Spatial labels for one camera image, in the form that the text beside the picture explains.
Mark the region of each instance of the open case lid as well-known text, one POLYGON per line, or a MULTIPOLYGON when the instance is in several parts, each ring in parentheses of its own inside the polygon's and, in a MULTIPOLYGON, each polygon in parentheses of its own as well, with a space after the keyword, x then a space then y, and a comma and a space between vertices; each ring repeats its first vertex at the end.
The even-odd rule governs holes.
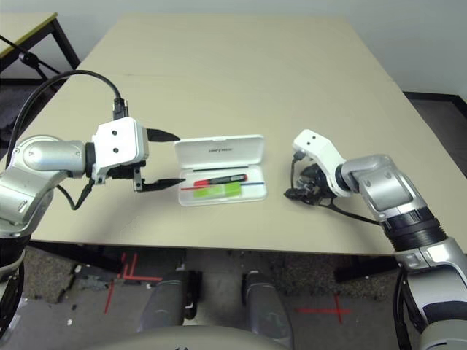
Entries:
POLYGON ((262 135, 216 136, 175 142, 181 168, 232 168, 258 164, 263 159, 262 135))

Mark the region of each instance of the gray seat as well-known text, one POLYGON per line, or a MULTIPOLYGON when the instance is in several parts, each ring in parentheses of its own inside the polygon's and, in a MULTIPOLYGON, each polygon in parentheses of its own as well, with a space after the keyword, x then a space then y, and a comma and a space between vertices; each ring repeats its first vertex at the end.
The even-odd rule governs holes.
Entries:
POLYGON ((218 326, 162 327, 136 333, 87 350, 285 350, 281 344, 251 332, 218 326))

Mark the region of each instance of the red tape mark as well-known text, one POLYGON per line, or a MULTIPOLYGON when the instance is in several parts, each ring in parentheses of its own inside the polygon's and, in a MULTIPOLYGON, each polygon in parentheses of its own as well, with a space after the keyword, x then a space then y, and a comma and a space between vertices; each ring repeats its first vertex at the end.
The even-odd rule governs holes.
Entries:
POLYGON ((133 254, 133 261, 131 262, 130 276, 134 274, 134 268, 136 267, 136 261, 138 260, 138 253, 133 254))
POLYGON ((352 311, 348 308, 340 308, 339 310, 335 308, 296 308, 295 312, 299 314, 350 314, 352 311))
MULTIPOLYGON (((126 261, 126 253, 122 253, 121 257, 122 263, 126 261)), ((133 260, 131 261, 130 273, 128 274, 128 264, 123 266, 123 273, 119 273, 117 278, 123 278, 129 281, 151 281, 151 282, 159 282, 162 281, 161 277, 152 277, 152 276, 135 276, 134 270, 136 268, 136 263, 138 261, 138 253, 133 254, 133 260)), ((107 301, 105 303, 104 314, 106 314, 110 307, 110 302, 112 301, 112 296, 114 293, 114 280, 111 280, 110 287, 109 287, 109 294, 107 295, 107 301)))
POLYGON ((112 300, 112 295, 114 294, 114 280, 110 282, 109 294, 107 295, 107 301, 105 303, 104 314, 106 314, 110 307, 110 301, 112 300))
POLYGON ((339 307, 339 295, 334 295, 334 303, 336 308, 295 308, 295 312, 299 314, 337 314, 339 324, 342 324, 342 315, 352 313, 349 308, 339 307))
POLYGON ((341 315, 341 309, 339 308, 339 295, 338 294, 334 295, 334 302, 336 303, 337 317, 339 318, 339 324, 342 324, 342 315, 341 315))

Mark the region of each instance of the white plastic case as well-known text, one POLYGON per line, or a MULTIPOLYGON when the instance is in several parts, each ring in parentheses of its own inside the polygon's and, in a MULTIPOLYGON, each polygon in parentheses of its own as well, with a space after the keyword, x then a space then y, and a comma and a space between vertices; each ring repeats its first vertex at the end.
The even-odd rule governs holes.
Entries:
POLYGON ((178 199, 183 206, 261 201, 268 192, 260 163, 264 153, 262 135, 216 136, 200 139, 183 139, 174 143, 178 163, 182 169, 180 177, 186 179, 179 184, 178 199), (241 186, 241 195, 224 198, 194 198, 195 181, 215 177, 246 174, 248 180, 241 186))

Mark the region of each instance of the cable connector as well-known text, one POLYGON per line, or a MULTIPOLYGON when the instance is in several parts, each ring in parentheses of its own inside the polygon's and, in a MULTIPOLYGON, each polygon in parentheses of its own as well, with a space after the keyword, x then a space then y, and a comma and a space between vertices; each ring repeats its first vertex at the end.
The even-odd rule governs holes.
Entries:
POLYGON ((22 52, 18 56, 20 58, 20 61, 23 62, 25 65, 38 69, 39 68, 39 58, 31 53, 31 52, 22 52))
POLYGON ((126 103, 126 100, 124 98, 114 98, 114 120, 118 120, 127 116, 129 116, 129 113, 128 104, 126 103))
POLYGON ((292 201, 301 201, 306 197, 307 191, 304 188, 289 188, 285 191, 284 196, 292 201))

